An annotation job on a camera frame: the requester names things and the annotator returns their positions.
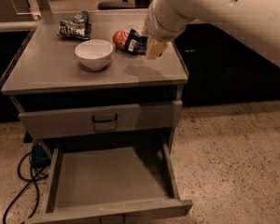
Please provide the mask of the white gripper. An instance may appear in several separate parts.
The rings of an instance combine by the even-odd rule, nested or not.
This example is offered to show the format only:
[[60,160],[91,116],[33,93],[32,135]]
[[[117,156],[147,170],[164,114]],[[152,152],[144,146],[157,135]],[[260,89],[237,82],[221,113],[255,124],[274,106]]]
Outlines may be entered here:
[[156,60],[186,29],[186,20],[174,11],[165,0],[152,0],[148,7],[141,36],[147,39],[146,58]]

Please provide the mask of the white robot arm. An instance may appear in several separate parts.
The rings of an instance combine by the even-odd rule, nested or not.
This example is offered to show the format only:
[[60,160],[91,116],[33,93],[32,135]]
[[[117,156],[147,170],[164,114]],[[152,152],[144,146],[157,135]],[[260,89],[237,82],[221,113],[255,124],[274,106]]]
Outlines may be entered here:
[[188,23],[216,26],[280,68],[280,0],[152,0],[146,57],[157,59]]

